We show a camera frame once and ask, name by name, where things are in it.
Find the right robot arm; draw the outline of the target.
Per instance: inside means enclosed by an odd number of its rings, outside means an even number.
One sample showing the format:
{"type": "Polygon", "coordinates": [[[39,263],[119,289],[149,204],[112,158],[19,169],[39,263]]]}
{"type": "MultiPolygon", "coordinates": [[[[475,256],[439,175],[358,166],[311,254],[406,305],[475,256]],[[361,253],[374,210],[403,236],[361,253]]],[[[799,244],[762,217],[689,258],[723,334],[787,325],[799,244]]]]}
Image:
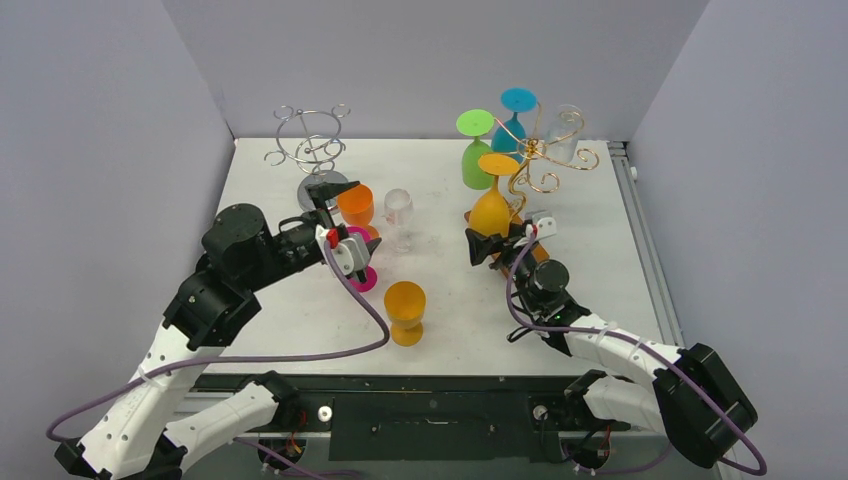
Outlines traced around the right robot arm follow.
{"type": "Polygon", "coordinates": [[[541,229],[530,222],[510,234],[465,236],[469,260],[506,274],[506,306],[520,332],[534,332],[555,350],[596,364],[566,388],[564,413],[578,427],[627,423],[665,436],[692,464],[730,465],[737,442],[758,412],[718,353],[645,339],[580,305],[568,292],[569,272],[532,251],[541,229]]]}

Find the blue wine glass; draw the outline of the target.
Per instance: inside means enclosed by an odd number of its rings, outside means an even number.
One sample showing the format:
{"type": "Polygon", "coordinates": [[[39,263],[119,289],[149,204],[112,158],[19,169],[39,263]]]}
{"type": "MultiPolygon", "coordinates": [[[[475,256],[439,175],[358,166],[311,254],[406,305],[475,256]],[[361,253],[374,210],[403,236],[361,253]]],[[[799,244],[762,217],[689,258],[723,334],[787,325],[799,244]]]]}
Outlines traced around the blue wine glass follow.
{"type": "Polygon", "coordinates": [[[506,154],[521,164],[523,147],[520,142],[526,138],[526,131],[518,115],[532,111],[536,107],[537,99],[535,94],[526,88],[512,87],[501,94],[500,101],[512,116],[498,126],[492,138],[491,148],[495,153],[506,154]]]}

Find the clear wine glass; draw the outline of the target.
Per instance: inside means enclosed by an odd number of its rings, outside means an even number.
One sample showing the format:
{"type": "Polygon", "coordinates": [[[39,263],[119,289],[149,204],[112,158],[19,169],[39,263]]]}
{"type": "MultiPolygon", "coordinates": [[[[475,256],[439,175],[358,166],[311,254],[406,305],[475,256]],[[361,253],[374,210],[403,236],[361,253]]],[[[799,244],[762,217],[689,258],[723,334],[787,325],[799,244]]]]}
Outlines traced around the clear wine glass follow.
{"type": "Polygon", "coordinates": [[[389,190],[384,197],[384,218],[389,227],[392,248],[399,253],[411,249],[411,223],[414,206],[411,194],[400,188],[389,190]]]}
{"type": "Polygon", "coordinates": [[[560,105],[544,138],[545,155],[562,164],[571,163],[584,127],[585,118],[580,108],[571,104],[560,105]]]}

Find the gold wire glass rack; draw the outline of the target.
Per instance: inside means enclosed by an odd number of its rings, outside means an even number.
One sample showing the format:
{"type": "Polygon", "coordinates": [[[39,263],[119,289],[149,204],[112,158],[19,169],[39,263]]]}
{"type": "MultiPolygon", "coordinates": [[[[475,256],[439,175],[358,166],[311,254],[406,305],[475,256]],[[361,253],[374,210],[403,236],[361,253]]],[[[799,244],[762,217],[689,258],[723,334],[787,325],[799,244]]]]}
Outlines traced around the gold wire glass rack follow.
{"type": "MultiPolygon", "coordinates": [[[[542,117],[542,107],[538,101],[536,107],[532,111],[536,113],[535,119],[539,121],[542,117]]],[[[482,140],[489,144],[490,147],[495,131],[498,126],[504,122],[495,116],[494,119],[495,123],[491,131],[482,137],[482,140]]],[[[534,164],[538,162],[547,162],[552,165],[577,171],[590,171],[597,168],[600,164],[600,156],[596,151],[591,148],[579,148],[578,146],[576,146],[574,158],[569,164],[562,164],[549,159],[545,155],[546,147],[544,144],[544,138],[546,132],[544,134],[540,134],[538,124],[534,125],[532,132],[526,132],[526,138],[520,142],[520,145],[523,147],[523,162],[521,164],[518,163],[519,170],[512,176],[501,177],[499,180],[499,190],[505,197],[512,213],[508,234],[512,227],[518,225],[518,219],[521,217],[521,212],[526,208],[528,201],[528,195],[526,193],[527,189],[531,189],[539,194],[550,194],[556,192],[560,188],[561,179],[554,172],[544,172],[539,178],[534,178],[532,173],[534,164]]]]}

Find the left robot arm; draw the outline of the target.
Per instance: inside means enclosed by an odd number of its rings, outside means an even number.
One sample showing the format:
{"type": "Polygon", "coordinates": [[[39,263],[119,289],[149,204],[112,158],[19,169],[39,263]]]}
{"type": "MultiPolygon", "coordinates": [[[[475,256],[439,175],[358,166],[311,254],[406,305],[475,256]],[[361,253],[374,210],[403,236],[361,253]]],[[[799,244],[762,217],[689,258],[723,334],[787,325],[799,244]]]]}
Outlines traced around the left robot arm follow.
{"type": "Polygon", "coordinates": [[[342,283],[363,276],[378,241],[336,225],[328,207],[351,189],[348,182],[308,186],[313,209],[280,221],[277,233],[255,205],[220,211],[131,380],[105,396],[109,410],[89,432],[59,440],[55,456],[65,471],[88,479],[178,479],[248,431],[291,427],[298,392],[274,371],[190,417],[178,420],[174,412],[259,313],[258,291],[319,263],[342,283]]]}

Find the pink wine glass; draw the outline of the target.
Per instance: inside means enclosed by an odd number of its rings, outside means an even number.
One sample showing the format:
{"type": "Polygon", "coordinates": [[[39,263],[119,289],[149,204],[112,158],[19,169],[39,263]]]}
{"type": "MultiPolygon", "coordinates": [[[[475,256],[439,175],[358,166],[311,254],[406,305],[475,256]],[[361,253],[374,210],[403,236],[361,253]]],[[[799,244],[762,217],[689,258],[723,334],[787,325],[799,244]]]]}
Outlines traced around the pink wine glass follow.
{"type": "MultiPolygon", "coordinates": [[[[358,226],[349,226],[348,232],[351,237],[359,236],[365,243],[368,243],[373,240],[372,235],[369,231],[362,227],[358,226]]],[[[352,274],[349,278],[349,282],[353,285],[353,287],[359,291],[360,293],[368,292],[373,289],[377,283],[377,273],[376,270],[367,265],[363,273],[352,274]]]]}

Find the green wine glass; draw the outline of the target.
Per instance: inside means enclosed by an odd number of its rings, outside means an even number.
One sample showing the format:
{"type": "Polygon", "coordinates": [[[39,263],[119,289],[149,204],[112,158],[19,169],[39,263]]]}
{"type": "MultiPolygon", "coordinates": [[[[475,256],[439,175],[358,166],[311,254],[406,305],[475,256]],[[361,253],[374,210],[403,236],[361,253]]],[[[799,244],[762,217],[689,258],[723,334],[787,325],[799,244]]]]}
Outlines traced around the green wine glass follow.
{"type": "Polygon", "coordinates": [[[460,114],[456,120],[457,131],[472,139],[461,159],[461,176],[464,185],[473,190],[488,189],[492,176],[479,166],[479,159],[492,152],[489,144],[482,140],[493,128],[494,116],[484,109],[471,109],[460,114]]]}

